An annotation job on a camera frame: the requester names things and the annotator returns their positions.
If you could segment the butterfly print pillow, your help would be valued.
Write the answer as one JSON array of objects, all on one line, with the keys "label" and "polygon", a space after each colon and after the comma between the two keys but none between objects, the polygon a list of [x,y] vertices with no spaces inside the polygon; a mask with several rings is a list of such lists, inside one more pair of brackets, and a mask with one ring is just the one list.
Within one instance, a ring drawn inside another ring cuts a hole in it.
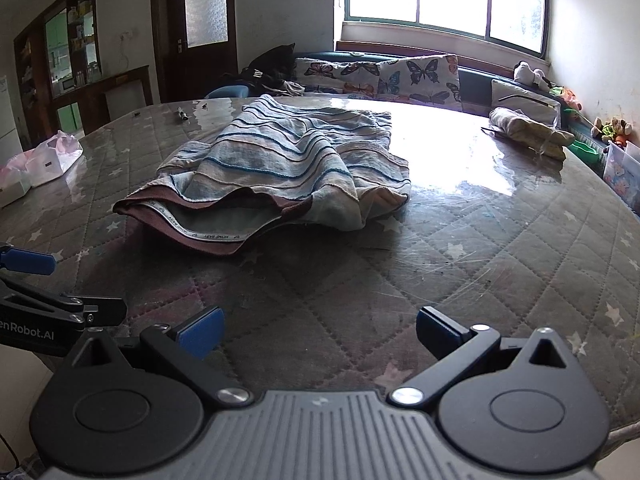
[{"label": "butterfly print pillow", "polygon": [[295,81],[308,93],[332,93],[374,99],[378,95],[380,70],[371,62],[330,62],[296,58]]},{"label": "butterfly print pillow", "polygon": [[462,111],[457,55],[396,58],[378,63],[378,70],[379,100]]}]

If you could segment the grey quilted star mat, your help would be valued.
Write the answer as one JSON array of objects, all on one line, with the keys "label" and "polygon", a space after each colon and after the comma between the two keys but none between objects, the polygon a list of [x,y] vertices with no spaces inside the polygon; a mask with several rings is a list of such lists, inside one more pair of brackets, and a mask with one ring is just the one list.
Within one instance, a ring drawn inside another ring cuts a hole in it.
[{"label": "grey quilted star mat", "polygon": [[114,213],[176,148],[241,108],[154,105],[89,134],[64,178],[2,210],[2,240],[55,256],[36,286],[124,298],[124,336],[222,307],[214,360],[257,391],[390,390],[431,363],[414,332],[426,304],[510,337],[549,326],[603,396],[611,441],[638,437],[639,221],[576,156],[527,153],[478,116],[374,103],[392,116],[412,190],[362,230],[282,226],[217,258]]}]

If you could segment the colourful plush toys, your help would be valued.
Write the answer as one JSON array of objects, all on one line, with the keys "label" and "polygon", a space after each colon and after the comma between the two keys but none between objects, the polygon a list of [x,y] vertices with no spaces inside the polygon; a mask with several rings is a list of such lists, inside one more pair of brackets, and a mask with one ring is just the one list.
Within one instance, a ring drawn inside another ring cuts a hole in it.
[{"label": "colourful plush toys", "polygon": [[600,117],[597,117],[591,127],[593,139],[604,143],[613,143],[618,148],[626,148],[635,134],[636,130],[634,130],[634,126],[630,122],[617,117],[611,118],[608,122],[604,122]]}]

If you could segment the white black plush toy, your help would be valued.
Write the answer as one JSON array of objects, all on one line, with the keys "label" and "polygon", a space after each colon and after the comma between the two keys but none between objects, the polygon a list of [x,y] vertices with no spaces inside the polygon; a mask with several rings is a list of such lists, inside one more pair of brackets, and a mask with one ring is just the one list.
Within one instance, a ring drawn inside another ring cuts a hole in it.
[{"label": "white black plush toy", "polygon": [[519,84],[525,84],[527,87],[537,88],[541,91],[549,91],[551,84],[546,74],[536,68],[533,70],[525,61],[521,61],[514,67],[513,79]]}]

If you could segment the white pink plastic bag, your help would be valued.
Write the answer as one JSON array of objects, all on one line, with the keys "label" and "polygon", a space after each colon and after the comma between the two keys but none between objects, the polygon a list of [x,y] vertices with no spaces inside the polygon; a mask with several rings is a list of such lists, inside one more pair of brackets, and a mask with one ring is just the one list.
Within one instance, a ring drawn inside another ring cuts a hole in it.
[{"label": "white pink plastic bag", "polygon": [[61,130],[35,148],[14,155],[1,168],[1,188],[28,184],[31,188],[62,177],[84,154],[79,141]]}]

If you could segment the clear plastic storage box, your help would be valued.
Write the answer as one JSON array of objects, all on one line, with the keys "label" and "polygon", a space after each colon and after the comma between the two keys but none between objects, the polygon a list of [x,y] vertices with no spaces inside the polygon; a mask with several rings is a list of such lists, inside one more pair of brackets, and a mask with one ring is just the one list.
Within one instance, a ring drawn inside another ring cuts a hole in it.
[{"label": "clear plastic storage box", "polygon": [[608,146],[603,180],[636,213],[639,213],[639,148],[628,142],[626,148]]}]

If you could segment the butterfly print pillow right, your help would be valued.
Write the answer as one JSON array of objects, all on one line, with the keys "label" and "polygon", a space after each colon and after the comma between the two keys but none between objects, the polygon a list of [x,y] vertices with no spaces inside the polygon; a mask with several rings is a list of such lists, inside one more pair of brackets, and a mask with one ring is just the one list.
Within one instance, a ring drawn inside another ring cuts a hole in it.
[{"label": "butterfly print pillow right", "polygon": [[379,100],[462,111],[457,55],[396,58],[378,63],[378,70]]}]

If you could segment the striped blue beige garment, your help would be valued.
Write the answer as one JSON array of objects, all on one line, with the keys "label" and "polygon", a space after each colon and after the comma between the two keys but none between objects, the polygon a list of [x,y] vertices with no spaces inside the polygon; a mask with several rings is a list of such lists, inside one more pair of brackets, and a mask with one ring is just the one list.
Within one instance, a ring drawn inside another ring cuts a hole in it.
[{"label": "striped blue beige garment", "polygon": [[390,140],[390,114],[261,96],[182,144],[113,210],[216,256],[282,224],[358,231],[408,202],[409,165]]}]

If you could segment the blue chair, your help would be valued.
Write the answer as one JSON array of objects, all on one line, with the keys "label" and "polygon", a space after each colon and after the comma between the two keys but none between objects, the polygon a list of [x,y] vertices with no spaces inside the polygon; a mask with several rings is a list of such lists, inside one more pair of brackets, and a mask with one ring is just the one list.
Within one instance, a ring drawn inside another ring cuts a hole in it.
[{"label": "blue chair", "polygon": [[250,96],[250,89],[245,84],[228,84],[206,94],[206,99],[245,99]]}]

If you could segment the white refrigerator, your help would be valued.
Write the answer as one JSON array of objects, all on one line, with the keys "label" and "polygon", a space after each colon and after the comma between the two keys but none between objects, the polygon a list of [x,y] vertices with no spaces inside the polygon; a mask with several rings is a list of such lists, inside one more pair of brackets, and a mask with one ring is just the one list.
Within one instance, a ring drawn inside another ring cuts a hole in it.
[{"label": "white refrigerator", "polygon": [[13,115],[6,76],[0,78],[0,165],[23,151]]}]

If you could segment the grey white cushion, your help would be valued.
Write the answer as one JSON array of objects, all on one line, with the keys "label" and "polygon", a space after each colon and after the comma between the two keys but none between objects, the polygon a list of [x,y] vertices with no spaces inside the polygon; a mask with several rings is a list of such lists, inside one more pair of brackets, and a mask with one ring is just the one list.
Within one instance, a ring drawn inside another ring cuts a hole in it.
[{"label": "grey white cushion", "polygon": [[491,81],[491,106],[521,112],[547,126],[559,127],[561,123],[559,101],[499,79]]}]

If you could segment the butterfly print pillow left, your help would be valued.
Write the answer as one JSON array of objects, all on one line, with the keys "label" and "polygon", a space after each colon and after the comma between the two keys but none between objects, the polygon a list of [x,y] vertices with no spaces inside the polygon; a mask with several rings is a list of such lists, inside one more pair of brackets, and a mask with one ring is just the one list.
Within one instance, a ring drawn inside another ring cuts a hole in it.
[{"label": "butterfly print pillow left", "polygon": [[374,99],[378,95],[380,70],[371,62],[330,62],[296,58],[295,81],[308,93],[332,93]]}]

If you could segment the black clear pen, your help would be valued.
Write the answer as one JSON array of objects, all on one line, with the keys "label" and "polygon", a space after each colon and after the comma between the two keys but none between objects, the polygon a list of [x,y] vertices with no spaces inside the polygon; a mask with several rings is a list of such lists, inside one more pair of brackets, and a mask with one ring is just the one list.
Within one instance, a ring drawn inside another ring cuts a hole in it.
[{"label": "black clear pen", "polygon": [[181,108],[178,107],[177,108],[177,116],[183,121],[186,122],[189,119],[188,114],[186,114],[186,112]]}]

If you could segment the green plastic basin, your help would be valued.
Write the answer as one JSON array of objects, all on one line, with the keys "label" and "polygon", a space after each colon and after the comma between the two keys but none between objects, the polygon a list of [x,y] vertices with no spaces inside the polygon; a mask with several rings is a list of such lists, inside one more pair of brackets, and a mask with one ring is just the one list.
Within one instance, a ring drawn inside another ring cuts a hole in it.
[{"label": "green plastic basin", "polygon": [[601,161],[601,153],[584,142],[574,141],[568,149],[588,166],[597,165]]}]

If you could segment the dark wooden display cabinet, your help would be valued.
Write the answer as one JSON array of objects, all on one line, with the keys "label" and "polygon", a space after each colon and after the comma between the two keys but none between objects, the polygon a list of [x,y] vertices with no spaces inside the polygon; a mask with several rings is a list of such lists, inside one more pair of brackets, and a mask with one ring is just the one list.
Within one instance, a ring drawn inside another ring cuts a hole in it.
[{"label": "dark wooden display cabinet", "polygon": [[1,0],[1,73],[24,148],[153,104],[151,0]]}]

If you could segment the folded beige yellow cloth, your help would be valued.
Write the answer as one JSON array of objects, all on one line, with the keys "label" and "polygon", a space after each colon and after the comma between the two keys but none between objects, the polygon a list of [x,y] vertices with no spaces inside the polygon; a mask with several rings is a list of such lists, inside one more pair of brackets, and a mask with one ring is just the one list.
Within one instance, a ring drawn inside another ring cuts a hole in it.
[{"label": "folded beige yellow cloth", "polygon": [[494,108],[488,119],[493,133],[559,162],[566,159],[564,148],[575,141],[573,133],[537,122],[522,112],[505,107]]}]

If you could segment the dark wooden door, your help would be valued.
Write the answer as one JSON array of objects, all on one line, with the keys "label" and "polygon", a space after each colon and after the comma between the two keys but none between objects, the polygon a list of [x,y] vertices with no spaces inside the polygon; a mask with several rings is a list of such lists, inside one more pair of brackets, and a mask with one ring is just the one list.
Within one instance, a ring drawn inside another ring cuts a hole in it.
[{"label": "dark wooden door", "polygon": [[234,0],[151,0],[160,99],[198,99],[238,69]]}]

